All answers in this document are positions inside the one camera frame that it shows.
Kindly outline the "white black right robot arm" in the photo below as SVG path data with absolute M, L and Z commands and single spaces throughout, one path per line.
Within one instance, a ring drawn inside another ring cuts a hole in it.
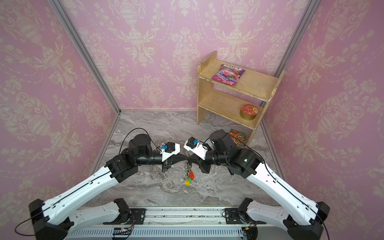
M 189 161 L 208 173 L 212 165 L 226 167 L 231 175 L 238 175 L 258 186 L 279 206 L 260 204 L 245 198 L 237 211 L 245 224 L 266 223 L 285 230 L 294 240 L 319 240 L 328 230 L 325 226 L 330 207 L 314 202 L 299 193 L 267 165 L 263 157 L 246 146 L 240 148 L 224 130 L 213 132 L 208 142 L 191 137 L 184 148 L 193 153 Z

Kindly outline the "red key tag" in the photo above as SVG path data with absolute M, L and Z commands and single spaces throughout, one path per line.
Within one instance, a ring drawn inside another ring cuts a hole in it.
M 195 175 L 192 171 L 190 171 L 190 173 L 189 173 L 189 178 L 191 179 L 191 181 L 193 181 L 195 178 Z

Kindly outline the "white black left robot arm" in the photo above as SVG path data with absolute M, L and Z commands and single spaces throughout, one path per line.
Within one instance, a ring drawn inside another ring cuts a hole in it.
M 87 179 L 56 197 L 29 204 L 33 237 L 37 240 L 63 240 L 82 228 L 97 224 L 119 225 L 134 223 L 135 217 L 124 199 L 81 212 L 80 207 L 105 190 L 136 174 L 141 165 L 159 165 L 166 172 L 172 165 L 186 161 L 179 144 L 168 142 L 159 150 L 152 149 L 152 139 L 139 134 L 128 147 Z

